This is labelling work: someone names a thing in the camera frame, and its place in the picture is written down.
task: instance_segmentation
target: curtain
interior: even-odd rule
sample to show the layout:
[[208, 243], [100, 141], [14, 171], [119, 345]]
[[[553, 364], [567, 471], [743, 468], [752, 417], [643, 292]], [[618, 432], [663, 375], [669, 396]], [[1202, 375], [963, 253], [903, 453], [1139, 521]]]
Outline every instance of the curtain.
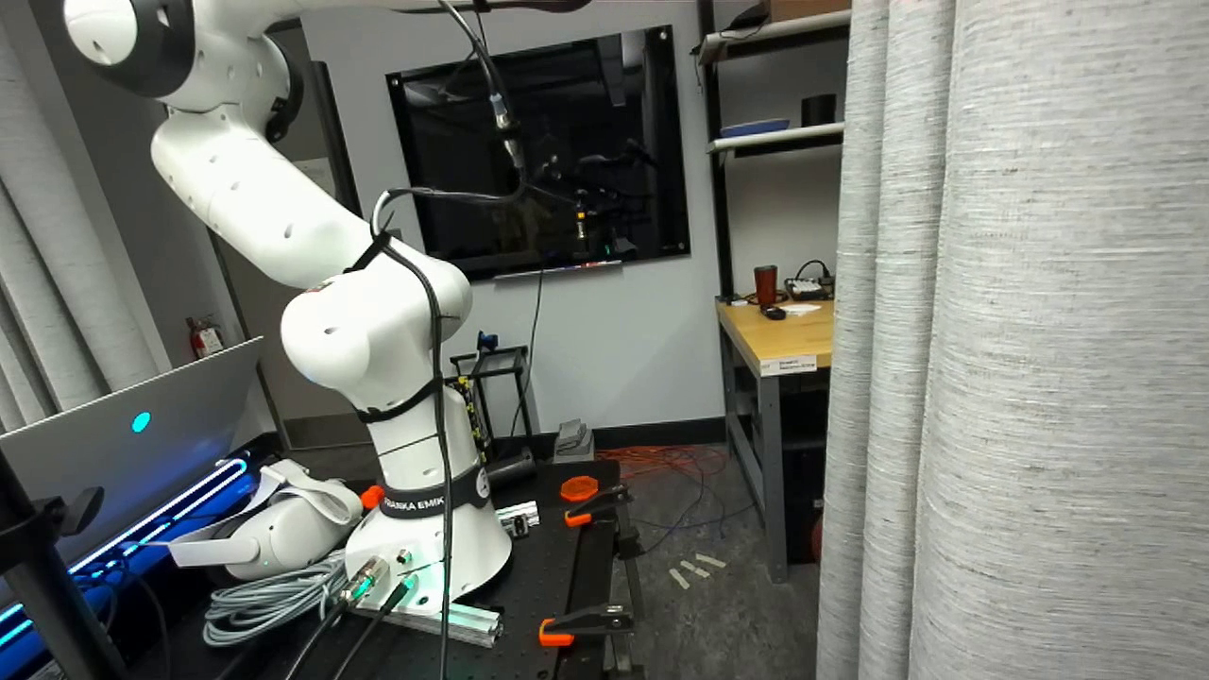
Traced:
[[818, 677], [1204, 677], [1209, 5], [856, 0]]
[[3, 425], [154, 375], [134, 302], [0, 25], [0, 413]]

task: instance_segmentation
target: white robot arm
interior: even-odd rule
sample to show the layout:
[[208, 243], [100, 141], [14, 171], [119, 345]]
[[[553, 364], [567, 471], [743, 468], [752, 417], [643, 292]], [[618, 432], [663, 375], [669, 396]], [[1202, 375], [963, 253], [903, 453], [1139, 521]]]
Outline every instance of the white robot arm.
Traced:
[[[571, 12], [584, 5], [516, 0], [509, 6]], [[363, 413], [388, 487], [382, 514], [372, 514], [348, 539], [348, 575], [372, 560], [388, 566], [388, 582], [420, 575], [412, 607], [440, 607], [448, 485], [453, 595], [492, 582], [509, 555], [464, 405], [435, 376], [431, 318], [444, 339], [459, 333], [471, 306], [470, 278], [401, 243], [388, 243], [382, 257], [387, 243], [376, 247], [372, 221], [344, 210], [264, 141], [299, 103], [299, 78], [264, 30], [335, 6], [440, 12], [444, 5], [65, 0], [65, 24], [104, 77], [168, 107], [150, 141], [162, 181], [264, 277], [303, 288], [284, 312], [284, 347], [310, 381], [344, 394]]]

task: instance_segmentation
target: floor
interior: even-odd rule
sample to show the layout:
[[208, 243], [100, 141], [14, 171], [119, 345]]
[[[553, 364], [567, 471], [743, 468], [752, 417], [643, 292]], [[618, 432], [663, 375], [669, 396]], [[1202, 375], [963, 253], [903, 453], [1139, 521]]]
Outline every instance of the floor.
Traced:
[[[806, 680], [818, 665], [818, 566], [774, 582], [762, 561], [761, 514], [727, 446], [610, 449], [635, 496], [645, 555], [638, 582], [645, 611], [630, 658], [650, 680]], [[706, 579], [682, 560], [711, 555], [727, 566]]]

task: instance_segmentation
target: wall-mounted screen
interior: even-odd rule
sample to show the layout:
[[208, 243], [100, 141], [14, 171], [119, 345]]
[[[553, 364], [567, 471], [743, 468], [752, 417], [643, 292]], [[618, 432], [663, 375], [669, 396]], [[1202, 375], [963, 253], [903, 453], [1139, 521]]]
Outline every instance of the wall-mounted screen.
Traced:
[[[495, 54], [528, 194], [503, 209], [416, 199], [425, 249], [471, 278], [688, 253], [673, 25]], [[416, 186], [509, 194], [476, 61], [393, 70]]]

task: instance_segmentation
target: workbench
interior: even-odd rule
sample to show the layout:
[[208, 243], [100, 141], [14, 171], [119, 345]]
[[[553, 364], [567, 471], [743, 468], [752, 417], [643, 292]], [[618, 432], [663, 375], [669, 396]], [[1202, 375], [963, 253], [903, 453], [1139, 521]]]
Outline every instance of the workbench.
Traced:
[[[503, 636], [492, 650], [449, 641], [449, 680], [601, 680], [605, 667], [605, 641], [584, 639], [567, 653], [553, 653], [538, 647], [538, 622], [545, 617], [562, 617], [573, 607], [605, 603], [613, 582], [613, 524], [597, 519], [589, 529], [571, 532], [562, 524], [560, 485], [567, 476], [597, 476], [601, 487], [618, 485], [621, 471], [613, 462], [585, 462], [585, 463], [550, 463], [538, 471], [532, 485], [509, 487], [495, 496], [495, 506], [509, 506], [523, 497], [541, 501], [541, 529], [516, 539], [509, 566], [483, 584], [480, 593], [464, 595], [464, 603], [503, 611]], [[162, 584], [158, 593], [183, 611], [184, 584]], [[191, 611], [173, 618], [170, 647], [173, 667], [183, 680], [217, 680], [217, 677], [271, 677], [279, 680], [295, 653], [303, 650], [305, 636], [313, 631], [313, 617], [264, 636], [237, 650], [208, 650], [202, 641], [202, 603], [194, 595]], [[332, 667], [344, 661], [348, 647], [363, 636], [366, 618], [348, 617], [335, 631], [328, 631], [310, 661], [303, 665], [299, 680], [328, 680]], [[348, 677], [376, 680], [376, 677], [435, 677], [440, 665], [440, 639], [401, 626], [377, 626], [376, 639], [358, 650]], [[140, 636], [140, 658], [134, 661], [134, 680], [158, 680], [162, 677], [162, 650], [154, 631]]]
[[755, 306], [718, 302], [723, 327], [723, 388], [727, 388], [727, 442], [741, 462], [767, 532], [767, 561], [774, 575], [791, 571], [791, 453], [825, 462], [828, 442], [828, 376], [833, 376], [833, 302], [801, 318], [771, 321]]

